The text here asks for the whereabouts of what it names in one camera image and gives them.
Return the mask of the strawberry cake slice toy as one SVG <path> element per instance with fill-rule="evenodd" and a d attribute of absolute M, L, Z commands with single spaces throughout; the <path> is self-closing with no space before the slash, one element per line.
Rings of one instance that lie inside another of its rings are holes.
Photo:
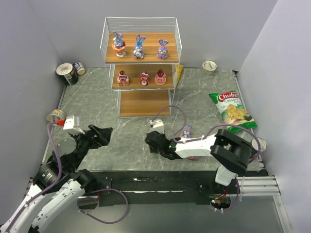
<path fill-rule="evenodd" d="M 125 73 L 124 70 L 121 70 L 119 72 L 118 77 L 117 77 L 117 82 L 118 82 L 119 86 L 128 86 L 129 85 L 129 77 Z"/>

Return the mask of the pink bear strawberry donut toy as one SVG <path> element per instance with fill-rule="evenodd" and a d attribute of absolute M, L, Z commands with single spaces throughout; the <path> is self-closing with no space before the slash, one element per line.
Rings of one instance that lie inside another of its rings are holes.
<path fill-rule="evenodd" d="M 155 76 L 155 83 L 157 85 L 164 85 L 166 83 L 166 80 L 167 78 L 165 72 L 162 69 L 159 69 Z"/>

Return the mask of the pink bear roll cake toy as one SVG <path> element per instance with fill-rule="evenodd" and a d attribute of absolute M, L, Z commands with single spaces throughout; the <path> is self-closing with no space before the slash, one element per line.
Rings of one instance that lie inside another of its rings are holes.
<path fill-rule="evenodd" d="M 140 84 L 143 86 L 147 86 L 150 83 L 150 79 L 149 79 L 149 73 L 147 71 L 142 72 L 140 74 Z"/>

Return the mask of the purple bunny red bow toy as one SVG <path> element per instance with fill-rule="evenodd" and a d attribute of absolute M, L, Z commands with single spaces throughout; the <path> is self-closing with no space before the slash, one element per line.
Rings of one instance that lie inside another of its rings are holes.
<path fill-rule="evenodd" d="M 168 58 L 168 49 L 166 45 L 169 43 L 168 40 L 159 39 L 159 48 L 157 49 L 156 57 L 158 59 L 167 59 Z"/>

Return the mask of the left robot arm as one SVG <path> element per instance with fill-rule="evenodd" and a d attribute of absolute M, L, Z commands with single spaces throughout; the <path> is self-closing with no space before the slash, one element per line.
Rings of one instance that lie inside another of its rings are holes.
<path fill-rule="evenodd" d="M 0 227 L 2 233 L 41 233 L 69 204 L 98 187 L 95 176 L 80 163 L 90 150 L 107 146 L 112 128 L 89 125 L 53 146 L 53 153 L 40 166 L 29 191 L 13 215 Z"/>

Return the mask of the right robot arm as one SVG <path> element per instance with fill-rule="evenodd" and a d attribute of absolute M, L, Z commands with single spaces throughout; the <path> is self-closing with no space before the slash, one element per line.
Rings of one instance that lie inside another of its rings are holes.
<path fill-rule="evenodd" d="M 216 170 L 215 183 L 229 186 L 231 180 L 247 172 L 252 145 L 225 129 L 206 138 L 167 139 L 165 134 L 152 131 L 147 134 L 145 143 L 151 153 L 169 160 L 190 157 L 214 157 L 220 166 Z"/>

